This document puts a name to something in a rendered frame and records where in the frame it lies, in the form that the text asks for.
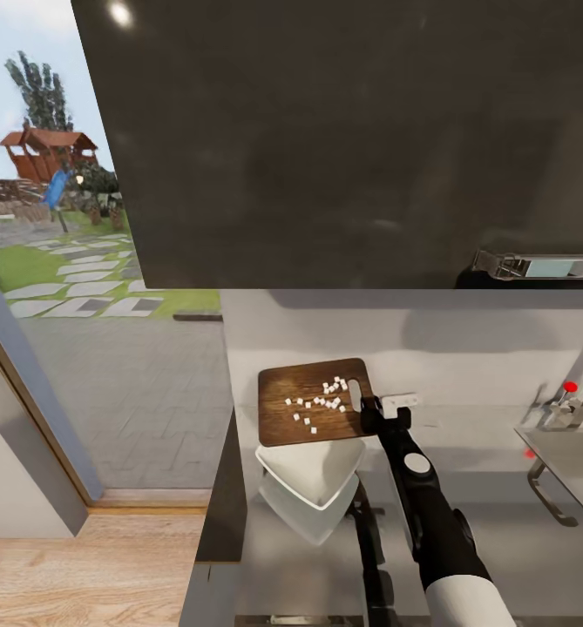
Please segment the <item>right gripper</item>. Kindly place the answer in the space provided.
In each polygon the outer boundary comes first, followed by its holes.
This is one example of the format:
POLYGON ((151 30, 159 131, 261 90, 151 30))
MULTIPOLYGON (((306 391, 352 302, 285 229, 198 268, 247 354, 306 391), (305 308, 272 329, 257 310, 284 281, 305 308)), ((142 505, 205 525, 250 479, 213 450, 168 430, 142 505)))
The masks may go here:
POLYGON ((397 410, 397 418, 396 419, 384 419, 383 415, 380 413, 380 408, 382 404, 378 399, 382 399, 375 396, 375 401, 377 405, 377 409, 369 409, 364 407, 361 411, 361 425, 362 430, 366 434, 377 433, 379 440, 381 443, 386 439, 386 436, 391 433, 395 433, 395 431, 404 431, 405 433, 409 433, 409 429, 411 428, 411 410, 409 407, 400 407, 397 410))

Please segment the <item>cutting board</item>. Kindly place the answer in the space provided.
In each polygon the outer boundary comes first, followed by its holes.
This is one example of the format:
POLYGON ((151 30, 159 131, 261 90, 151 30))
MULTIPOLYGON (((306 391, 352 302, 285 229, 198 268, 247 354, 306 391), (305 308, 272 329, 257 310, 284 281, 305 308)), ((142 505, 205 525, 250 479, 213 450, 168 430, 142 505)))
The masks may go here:
POLYGON ((377 409, 367 368, 361 358, 260 371, 260 444, 271 448, 377 435, 363 432, 361 412, 353 409, 349 381, 358 382, 364 406, 377 409), (327 392, 325 386, 331 389, 336 385, 336 379, 345 388, 340 384, 327 392), (336 400, 339 402, 331 406, 336 400), (341 406, 345 412, 339 410, 341 406))

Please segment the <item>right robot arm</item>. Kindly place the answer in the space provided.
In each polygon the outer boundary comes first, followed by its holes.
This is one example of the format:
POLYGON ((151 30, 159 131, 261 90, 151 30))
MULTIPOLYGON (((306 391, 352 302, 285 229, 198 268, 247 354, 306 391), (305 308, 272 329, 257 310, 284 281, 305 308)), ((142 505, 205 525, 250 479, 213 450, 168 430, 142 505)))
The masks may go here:
POLYGON ((420 564, 432 627, 517 627, 476 556, 472 528, 441 493, 434 465, 410 438, 420 393, 375 396, 361 411, 362 430, 377 433, 388 456, 389 481, 413 561, 420 564))

